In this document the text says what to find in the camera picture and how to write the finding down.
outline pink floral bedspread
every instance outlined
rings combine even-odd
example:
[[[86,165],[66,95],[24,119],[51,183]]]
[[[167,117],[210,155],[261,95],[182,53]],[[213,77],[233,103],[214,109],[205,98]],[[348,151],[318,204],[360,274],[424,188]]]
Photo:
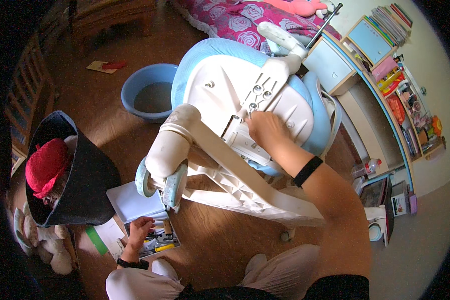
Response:
[[[257,32],[257,25],[260,22],[269,21],[290,33],[307,37],[314,36],[318,30],[317,25],[324,23],[324,20],[316,15],[304,18],[265,2],[176,1],[193,19],[207,24],[218,37],[231,39],[266,53],[270,52],[270,48],[265,38]],[[327,25],[325,29],[337,39],[342,38],[334,27]]]

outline white pants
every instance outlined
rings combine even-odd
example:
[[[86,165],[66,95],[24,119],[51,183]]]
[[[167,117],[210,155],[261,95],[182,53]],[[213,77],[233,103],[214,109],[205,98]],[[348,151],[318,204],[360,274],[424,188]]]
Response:
[[[318,251],[318,246],[309,244],[290,249],[250,271],[240,285],[267,291],[284,300],[302,299],[312,284]],[[135,268],[115,270],[106,279],[110,300],[173,300],[183,289],[175,280]]]

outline yellow tool handle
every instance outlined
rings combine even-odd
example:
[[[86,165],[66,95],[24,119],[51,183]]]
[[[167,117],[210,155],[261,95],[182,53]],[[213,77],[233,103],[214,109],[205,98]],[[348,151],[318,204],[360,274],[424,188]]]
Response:
[[[155,248],[155,252],[160,252],[160,251],[172,249],[172,248],[175,248],[175,244],[168,244],[168,245],[165,245],[162,247],[157,247],[157,248]]]

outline blue seat cushion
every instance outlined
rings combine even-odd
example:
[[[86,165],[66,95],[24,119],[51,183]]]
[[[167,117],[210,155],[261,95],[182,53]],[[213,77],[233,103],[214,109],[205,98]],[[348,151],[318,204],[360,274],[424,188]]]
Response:
[[[218,54],[238,57],[259,67],[262,67],[267,59],[270,58],[268,55],[255,50],[252,47],[225,38],[208,38],[198,42],[187,51],[176,71],[172,84],[172,109],[175,109],[175,107],[183,103],[185,87],[187,86],[187,81],[195,66],[203,59]],[[330,137],[330,119],[328,118],[319,91],[317,91],[316,81],[314,83],[315,88],[306,87],[307,85],[312,87],[313,78],[311,75],[309,75],[308,78],[308,80],[302,82],[296,75],[290,75],[287,84],[306,100],[313,111],[314,125],[312,133],[308,140],[302,145],[302,148],[315,155],[320,155],[325,149]],[[277,176],[279,174],[271,167],[262,166],[256,163],[250,163],[250,165],[270,176]]]

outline pink stuffed bunny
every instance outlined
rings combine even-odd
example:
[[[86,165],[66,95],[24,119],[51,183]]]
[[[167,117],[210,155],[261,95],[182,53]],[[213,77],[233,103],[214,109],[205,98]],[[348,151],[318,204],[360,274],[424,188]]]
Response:
[[[302,17],[314,15],[317,10],[327,9],[327,4],[320,3],[320,0],[293,0],[292,2],[283,0],[264,0],[264,2],[270,3],[276,8],[284,10],[288,13]]]

